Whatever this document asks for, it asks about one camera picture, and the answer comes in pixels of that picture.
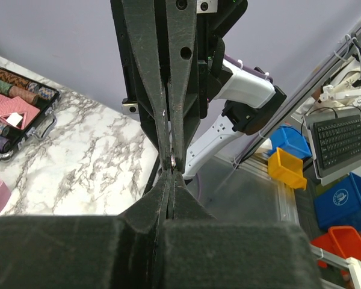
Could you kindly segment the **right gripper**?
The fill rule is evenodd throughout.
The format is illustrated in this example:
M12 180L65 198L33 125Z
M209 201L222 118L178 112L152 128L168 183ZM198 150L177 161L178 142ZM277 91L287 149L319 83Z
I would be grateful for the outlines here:
M112 1L127 102L170 168L185 169L189 144L208 109L208 58L214 52L215 1Z

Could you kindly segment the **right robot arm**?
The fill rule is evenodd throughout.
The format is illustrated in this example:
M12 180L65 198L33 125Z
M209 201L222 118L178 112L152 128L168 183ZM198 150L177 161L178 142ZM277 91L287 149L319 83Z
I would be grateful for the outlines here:
M112 1L128 104L162 170L191 179L243 135L259 132L286 95L225 53L247 1Z

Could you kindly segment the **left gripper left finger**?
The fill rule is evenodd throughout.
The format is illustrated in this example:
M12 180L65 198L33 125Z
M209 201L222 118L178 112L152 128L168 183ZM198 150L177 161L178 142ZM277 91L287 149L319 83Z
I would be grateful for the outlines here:
M0 217L0 288L159 288L170 172L117 216Z

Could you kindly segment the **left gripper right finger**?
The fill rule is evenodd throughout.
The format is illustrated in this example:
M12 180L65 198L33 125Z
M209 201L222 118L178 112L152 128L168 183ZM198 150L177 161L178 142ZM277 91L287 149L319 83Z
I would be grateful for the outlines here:
M222 222L165 170L160 288L321 288L304 231L291 222Z

